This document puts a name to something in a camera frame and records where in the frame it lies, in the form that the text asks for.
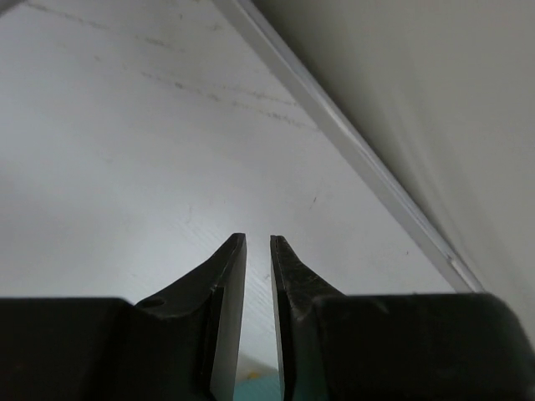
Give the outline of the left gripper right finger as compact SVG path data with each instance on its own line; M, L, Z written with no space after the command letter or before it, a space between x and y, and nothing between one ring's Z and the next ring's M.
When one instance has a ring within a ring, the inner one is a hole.
M278 366L283 400L347 398L345 296L305 265L284 236L270 237Z

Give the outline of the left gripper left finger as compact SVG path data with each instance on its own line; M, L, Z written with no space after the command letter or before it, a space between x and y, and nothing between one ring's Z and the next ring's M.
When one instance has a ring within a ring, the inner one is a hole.
M200 266L135 306L136 400L231 400L247 243L230 235Z

